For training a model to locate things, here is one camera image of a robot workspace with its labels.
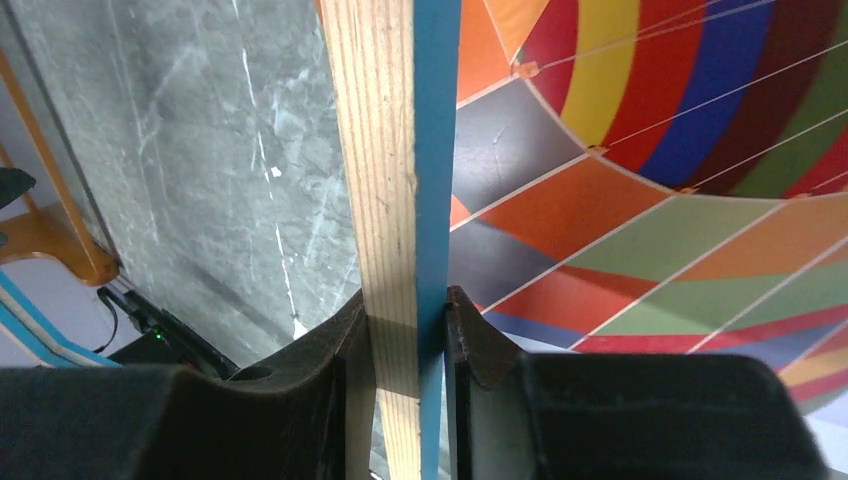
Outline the orange wooden rack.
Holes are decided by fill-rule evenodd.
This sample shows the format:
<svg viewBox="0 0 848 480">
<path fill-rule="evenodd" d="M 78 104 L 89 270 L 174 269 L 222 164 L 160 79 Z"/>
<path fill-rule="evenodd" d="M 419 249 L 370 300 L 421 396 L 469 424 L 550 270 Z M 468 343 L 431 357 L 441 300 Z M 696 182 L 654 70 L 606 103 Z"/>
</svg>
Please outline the orange wooden rack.
<svg viewBox="0 0 848 480">
<path fill-rule="evenodd" d="M 5 54 L 1 55 L 1 79 L 33 143 L 49 184 L 58 196 L 56 203 L 39 206 L 28 190 L 21 193 L 26 211 L 1 222 L 1 262 L 50 259 L 62 264 L 84 285 L 98 287 L 109 283 L 117 278 L 119 263 L 95 242 L 85 225 Z"/>
</svg>

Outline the hot air balloon photo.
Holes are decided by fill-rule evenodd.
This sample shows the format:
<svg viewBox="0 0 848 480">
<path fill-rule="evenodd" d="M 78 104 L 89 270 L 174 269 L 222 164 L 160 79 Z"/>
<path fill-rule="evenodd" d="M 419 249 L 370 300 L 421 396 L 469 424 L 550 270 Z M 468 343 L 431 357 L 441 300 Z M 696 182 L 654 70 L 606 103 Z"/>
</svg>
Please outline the hot air balloon photo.
<svg viewBox="0 0 848 480">
<path fill-rule="evenodd" d="M 847 5 L 466 1 L 448 280 L 536 348 L 847 391 Z"/>
</svg>

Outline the blue wooden picture frame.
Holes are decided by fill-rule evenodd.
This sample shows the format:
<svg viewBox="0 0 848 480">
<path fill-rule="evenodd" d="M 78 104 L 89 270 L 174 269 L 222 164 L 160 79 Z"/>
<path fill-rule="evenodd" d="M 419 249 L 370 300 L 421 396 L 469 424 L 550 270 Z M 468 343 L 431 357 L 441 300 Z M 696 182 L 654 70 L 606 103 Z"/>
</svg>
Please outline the blue wooden picture frame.
<svg viewBox="0 0 848 480">
<path fill-rule="evenodd" d="M 394 479 L 439 469 L 460 17 L 457 1 L 321 3 Z"/>
</svg>

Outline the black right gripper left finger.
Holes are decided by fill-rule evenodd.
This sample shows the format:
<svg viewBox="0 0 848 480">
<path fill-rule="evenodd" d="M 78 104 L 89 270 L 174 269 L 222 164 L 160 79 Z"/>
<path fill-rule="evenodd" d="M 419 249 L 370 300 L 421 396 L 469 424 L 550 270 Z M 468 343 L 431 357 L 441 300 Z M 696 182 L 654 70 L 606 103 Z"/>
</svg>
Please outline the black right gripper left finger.
<svg viewBox="0 0 848 480">
<path fill-rule="evenodd" d="M 365 479 L 364 300 L 217 380 L 175 365 L 5 369 L 5 479 Z"/>
</svg>

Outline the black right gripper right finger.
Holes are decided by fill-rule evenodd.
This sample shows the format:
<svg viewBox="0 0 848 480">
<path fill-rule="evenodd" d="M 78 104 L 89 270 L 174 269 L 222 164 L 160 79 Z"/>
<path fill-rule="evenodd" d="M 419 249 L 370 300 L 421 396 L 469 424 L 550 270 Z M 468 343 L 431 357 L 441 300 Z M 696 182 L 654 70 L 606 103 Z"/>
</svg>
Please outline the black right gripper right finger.
<svg viewBox="0 0 848 480">
<path fill-rule="evenodd" d="M 717 354 L 531 353 L 447 291 L 455 479 L 825 479 L 789 391 Z"/>
</svg>

